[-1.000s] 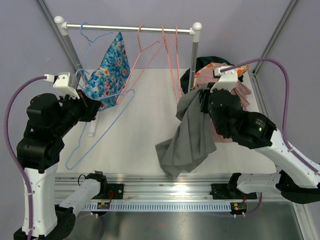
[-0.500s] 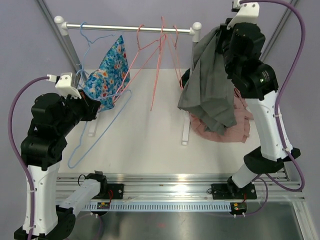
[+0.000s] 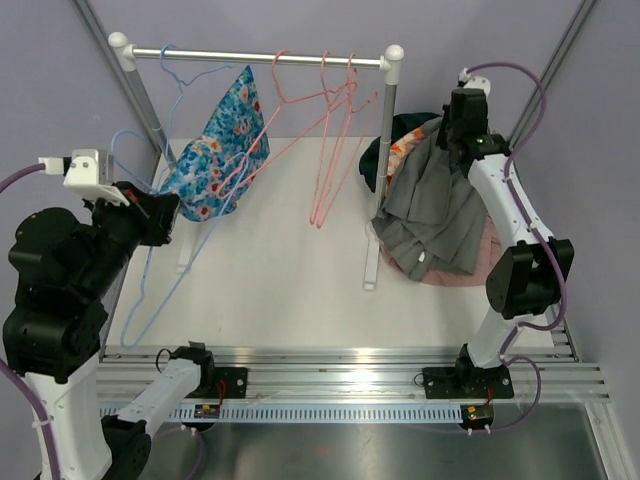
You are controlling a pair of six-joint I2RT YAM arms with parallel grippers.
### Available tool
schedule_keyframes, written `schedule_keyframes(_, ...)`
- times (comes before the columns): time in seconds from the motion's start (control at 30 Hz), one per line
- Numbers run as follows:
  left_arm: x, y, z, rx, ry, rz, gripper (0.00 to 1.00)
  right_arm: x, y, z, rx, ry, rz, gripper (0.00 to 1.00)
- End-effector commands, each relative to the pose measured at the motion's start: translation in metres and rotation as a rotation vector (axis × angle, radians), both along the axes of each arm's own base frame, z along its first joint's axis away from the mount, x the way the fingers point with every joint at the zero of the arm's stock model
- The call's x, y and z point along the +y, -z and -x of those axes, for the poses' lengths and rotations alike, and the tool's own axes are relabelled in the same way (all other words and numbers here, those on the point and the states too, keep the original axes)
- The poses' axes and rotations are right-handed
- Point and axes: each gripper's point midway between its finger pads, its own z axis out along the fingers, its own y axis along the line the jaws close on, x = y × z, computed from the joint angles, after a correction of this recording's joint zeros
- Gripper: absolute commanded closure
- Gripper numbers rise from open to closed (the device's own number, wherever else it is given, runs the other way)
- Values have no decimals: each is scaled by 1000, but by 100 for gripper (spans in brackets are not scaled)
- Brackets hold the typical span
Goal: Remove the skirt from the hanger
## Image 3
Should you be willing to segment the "orange floral skirt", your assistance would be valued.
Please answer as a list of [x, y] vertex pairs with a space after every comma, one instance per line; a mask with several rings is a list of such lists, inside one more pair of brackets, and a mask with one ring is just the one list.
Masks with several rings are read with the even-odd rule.
[[422, 143], [425, 137], [425, 128], [420, 126], [411, 130], [391, 145], [387, 166], [387, 183], [392, 181], [402, 162]]

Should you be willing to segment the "blue floral garment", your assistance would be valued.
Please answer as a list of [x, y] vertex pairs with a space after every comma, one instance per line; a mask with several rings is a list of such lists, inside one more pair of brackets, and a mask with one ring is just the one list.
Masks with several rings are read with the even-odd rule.
[[252, 69], [244, 67], [213, 110], [202, 133], [182, 150], [159, 192], [179, 197], [179, 213], [204, 222], [235, 210], [249, 176], [270, 155]]

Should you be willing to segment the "grey skirt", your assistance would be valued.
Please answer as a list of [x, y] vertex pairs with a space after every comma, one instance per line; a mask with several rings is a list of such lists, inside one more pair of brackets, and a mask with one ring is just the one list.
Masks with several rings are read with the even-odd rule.
[[471, 232], [470, 262], [488, 215], [484, 202], [449, 153], [436, 145], [441, 118], [425, 122], [426, 137], [402, 162], [388, 183], [372, 219], [381, 247], [408, 273], [421, 251], [451, 262]]

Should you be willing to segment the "dark green plaid skirt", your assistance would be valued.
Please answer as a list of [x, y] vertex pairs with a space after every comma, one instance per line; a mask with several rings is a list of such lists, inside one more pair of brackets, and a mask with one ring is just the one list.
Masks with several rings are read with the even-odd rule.
[[[392, 122], [391, 142], [395, 144], [405, 135], [421, 127], [425, 122], [437, 117], [439, 117], [439, 114], [433, 112], [395, 115]], [[371, 142], [359, 160], [359, 173], [364, 177], [365, 183], [371, 192], [375, 191], [379, 149], [380, 139], [376, 138]]]

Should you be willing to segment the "pink pleated skirt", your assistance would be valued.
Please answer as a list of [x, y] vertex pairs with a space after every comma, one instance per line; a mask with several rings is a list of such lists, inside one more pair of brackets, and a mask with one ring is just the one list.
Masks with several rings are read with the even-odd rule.
[[390, 250], [383, 246], [384, 260], [397, 272], [414, 282], [440, 287], [482, 286], [502, 254], [501, 241], [492, 218], [487, 215], [483, 232], [478, 241], [475, 263], [471, 264], [471, 232], [465, 237], [464, 244], [458, 249], [451, 262], [447, 262], [427, 251], [421, 251], [418, 260], [406, 273], [393, 258]]

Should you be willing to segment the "pink wire hanger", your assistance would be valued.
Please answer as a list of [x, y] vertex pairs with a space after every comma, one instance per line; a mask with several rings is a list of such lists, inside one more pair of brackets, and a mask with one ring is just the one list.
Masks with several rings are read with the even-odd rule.
[[[357, 68], [352, 65], [353, 54], [347, 60], [344, 83], [336, 88], [330, 88], [327, 84], [325, 73], [329, 56], [330, 52], [325, 51], [321, 57], [320, 81], [322, 95], [326, 104], [326, 113], [323, 120], [323, 135], [309, 213], [309, 223], [317, 229], [321, 229], [324, 226], [346, 181], [351, 165], [355, 161], [355, 153], [352, 153], [342, 172], [342, 176], [338, 176], [338, 169], [341, 167], [343, 150], [353, 119], [368, 107], [374, 107], [378, 100], [378, 93], [374, 92], [361, 105], [355, 104], [356, 94], [359, 91], [359, 78]], [[341, 109], [344, 109], [344, 112], [340, 120], [338, 135], [333, 141], [330, 151], [327, 151], [332, 116], [339, 113]]]

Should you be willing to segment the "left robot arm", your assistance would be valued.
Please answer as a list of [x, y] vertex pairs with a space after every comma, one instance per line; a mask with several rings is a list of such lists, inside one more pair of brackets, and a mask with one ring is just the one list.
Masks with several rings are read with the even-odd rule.
[[130, 405], [100, 415], [103, 296], [137, 247], [169, 242], [179, 205], [174, 194], [147, 194], [127, 182], [117, 188], [122, 203], [89, 203], [90, 224], [59, 207], [27, 217], [8, 255], [18, 286], [3, 343], [14, 379], [34, 403], [45, 479], [139, 477], [172, 410], [217, 383], [211, 352], [182, 346]]

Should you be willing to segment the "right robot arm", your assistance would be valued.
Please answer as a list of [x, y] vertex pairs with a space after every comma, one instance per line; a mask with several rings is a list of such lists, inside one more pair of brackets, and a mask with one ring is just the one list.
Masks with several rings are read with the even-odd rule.
[[458, 87], [443, 110], [437, 144], [480, 195], [503, 253], [485, 282], [489, 309], [479, 330], [453, 366], [423, 369], [423, 388], [430, 400], [511, 399], [508, 351], [525, 330], [544, 330], [536, 318], [562, 305], [574, 248], [536, 214], [506, 140], [489, 130], [485, 90]]

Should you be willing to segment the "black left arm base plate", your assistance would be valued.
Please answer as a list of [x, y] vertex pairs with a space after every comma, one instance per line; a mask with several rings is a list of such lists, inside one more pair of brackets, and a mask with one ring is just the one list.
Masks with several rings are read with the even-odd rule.
[[205, 374], [195, 391], [188, 398], [195, 399], [245, 399], [248, 386], [248, 369], [245, 367], [214, 367]]

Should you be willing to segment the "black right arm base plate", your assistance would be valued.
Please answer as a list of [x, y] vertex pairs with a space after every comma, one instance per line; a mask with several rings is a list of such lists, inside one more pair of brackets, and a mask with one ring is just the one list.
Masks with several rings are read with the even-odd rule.
[[472, 368], [463, 372], [456, 367], [425, 367], [422, 370], [427, 399], [512, 399], [514, 389], [509, 370]]

